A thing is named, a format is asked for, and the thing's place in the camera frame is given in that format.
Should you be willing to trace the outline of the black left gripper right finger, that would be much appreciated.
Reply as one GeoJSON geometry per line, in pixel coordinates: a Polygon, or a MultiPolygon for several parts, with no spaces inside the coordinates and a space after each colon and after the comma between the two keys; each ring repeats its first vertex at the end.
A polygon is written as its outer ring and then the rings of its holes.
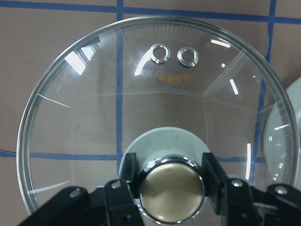
{"type": "Polygon", "coordinates": [[[239,178],[229,178],[212,153],[202,155],[205,195],[223,226],[299,226],[301,192],[287,184],[260,191],[239,178]]]}

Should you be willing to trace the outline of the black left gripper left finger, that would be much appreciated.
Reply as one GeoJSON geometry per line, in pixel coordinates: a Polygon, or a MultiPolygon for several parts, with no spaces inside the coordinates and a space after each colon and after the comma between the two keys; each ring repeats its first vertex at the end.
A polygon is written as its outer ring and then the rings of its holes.
{"type": "Polygon", "coordinates": [[[26,218],[23,226],[142,226],[133,198],[138,166],[135,153],[127,153],[117,179],[89,193],[85,188],[64,188],[26,218]]]}

